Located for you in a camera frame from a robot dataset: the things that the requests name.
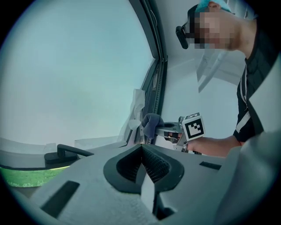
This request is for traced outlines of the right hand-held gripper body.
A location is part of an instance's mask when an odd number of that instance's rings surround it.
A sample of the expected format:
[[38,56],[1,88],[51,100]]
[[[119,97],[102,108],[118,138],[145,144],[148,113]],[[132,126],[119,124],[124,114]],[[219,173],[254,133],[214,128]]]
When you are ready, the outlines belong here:
[[182,135],[178,140],[176,150],[188,152],[187,145],[189,141],[204,137],[205,135],[202,116],[199,112],[187,116],[180,116],[178,124]]

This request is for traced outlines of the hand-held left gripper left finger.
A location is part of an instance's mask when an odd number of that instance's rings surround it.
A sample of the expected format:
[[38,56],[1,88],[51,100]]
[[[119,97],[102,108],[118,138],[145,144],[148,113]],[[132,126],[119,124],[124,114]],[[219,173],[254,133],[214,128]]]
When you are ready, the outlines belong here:
[[140,195],[115,190],[105,179],[103,167],[112,157],[129,147],[99,149],[80,159],[41,186],[31,201],[42,207],[67,181],[78,189],[59,214],[67,225],[155,225],[157,218],[147,209]]

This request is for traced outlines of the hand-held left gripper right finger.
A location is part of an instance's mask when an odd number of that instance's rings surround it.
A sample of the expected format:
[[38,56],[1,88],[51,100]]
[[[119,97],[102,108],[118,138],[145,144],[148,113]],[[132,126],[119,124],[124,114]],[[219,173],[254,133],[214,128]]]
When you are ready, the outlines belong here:
[[222,197],[215,193],[223,157],[142,145],[142,162],[154,181],[153,214],[144,225],[216,225]]

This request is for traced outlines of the dark blue cloth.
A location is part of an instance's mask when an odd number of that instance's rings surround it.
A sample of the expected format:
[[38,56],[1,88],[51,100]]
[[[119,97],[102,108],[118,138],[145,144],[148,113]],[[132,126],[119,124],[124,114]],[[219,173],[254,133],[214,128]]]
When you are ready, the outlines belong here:
[[163,127],[164,121],[160,115],[148,113],[142,120],[143,133],[147,138],[154,139],[156,136],[155,130],[157,127]]

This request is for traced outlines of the dark window frame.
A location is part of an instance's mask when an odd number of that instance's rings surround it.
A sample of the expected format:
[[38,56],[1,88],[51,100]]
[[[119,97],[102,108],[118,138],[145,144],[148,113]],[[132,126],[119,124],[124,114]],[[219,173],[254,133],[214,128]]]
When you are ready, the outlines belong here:
[[155,0],[129,0],[142,25],[152,53],[152,63],[141,86],[145,105],[141,118],[148,113],[161,115],[166,88],[168,55],[161,16]]

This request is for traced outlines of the person's right forearm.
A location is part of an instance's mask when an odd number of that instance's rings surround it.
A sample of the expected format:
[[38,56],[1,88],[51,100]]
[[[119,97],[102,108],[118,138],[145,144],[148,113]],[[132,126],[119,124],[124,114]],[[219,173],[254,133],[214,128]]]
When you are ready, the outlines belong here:
[[201,137],[191,140],[187,144],[188,151],[195,151],[208,156],[226,157],[229,151],[237,146],[243,146],[235,136],[223,139]]

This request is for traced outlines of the window sash with glass pane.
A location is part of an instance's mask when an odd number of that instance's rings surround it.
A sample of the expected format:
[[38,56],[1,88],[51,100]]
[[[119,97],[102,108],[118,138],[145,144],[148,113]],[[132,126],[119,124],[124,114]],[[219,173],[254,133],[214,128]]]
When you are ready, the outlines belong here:
[[133,0],[35,0],[0,49],[0,166],[124,144],[155,61]]

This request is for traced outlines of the person's right hand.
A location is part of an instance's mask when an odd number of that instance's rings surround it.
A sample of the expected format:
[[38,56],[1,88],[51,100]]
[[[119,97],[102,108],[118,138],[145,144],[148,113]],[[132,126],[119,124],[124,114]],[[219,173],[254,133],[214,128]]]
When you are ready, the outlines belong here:
[[169,132],[168,133],[168,140],[171,141],[171,142],[177,142],[177,141],[179,141],[181,136],[182,136],[182,133]]

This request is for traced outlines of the white curtain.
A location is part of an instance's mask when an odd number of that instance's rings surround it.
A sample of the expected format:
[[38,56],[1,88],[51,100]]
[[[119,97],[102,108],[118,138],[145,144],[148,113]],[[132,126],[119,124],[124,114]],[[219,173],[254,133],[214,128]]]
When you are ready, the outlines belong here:
[[133,90],[130,112],[118,135],[119,142],[128,142],[130,131],[136,130],[141,125],[141,112],[145,106],[145,91]]

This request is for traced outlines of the person's black shirt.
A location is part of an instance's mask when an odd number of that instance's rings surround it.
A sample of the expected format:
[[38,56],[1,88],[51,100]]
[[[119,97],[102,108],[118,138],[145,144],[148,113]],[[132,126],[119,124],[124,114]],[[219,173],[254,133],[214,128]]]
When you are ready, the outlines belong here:
[[246,142],[263,132],[249,99],[267,77],[279,53],[279,44],[266,23],[258,15],[255,19],[257,30],[253,50],[245,59],[245,68],[237,87],[238,120],[233,135],[239,142]]

